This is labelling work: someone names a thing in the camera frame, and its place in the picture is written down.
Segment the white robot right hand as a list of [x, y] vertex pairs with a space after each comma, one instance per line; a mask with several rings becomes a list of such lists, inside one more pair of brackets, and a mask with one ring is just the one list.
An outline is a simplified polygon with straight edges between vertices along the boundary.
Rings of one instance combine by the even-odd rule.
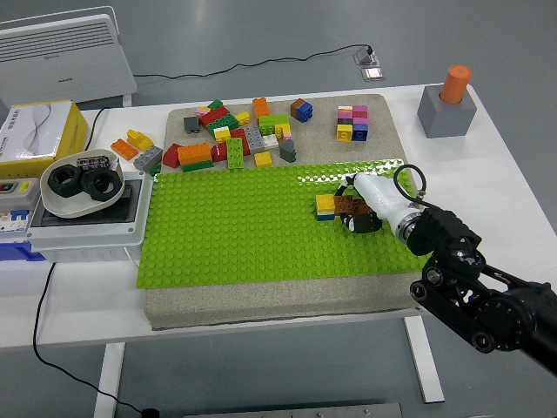
[[406, 242], [422, 210], [411, 205], [397, 189], [393, 179], [366, 172], [348, 174], [342, 178], [335, 195], [341, 196], [348, 186], [352, 186], [373, 211], [373, 214], [359, 216], [341, 214], [340, 219], [350, 232], [376, 232], [382, 227], [382, 221], [386, 220], [393, 235], [401, 242]]

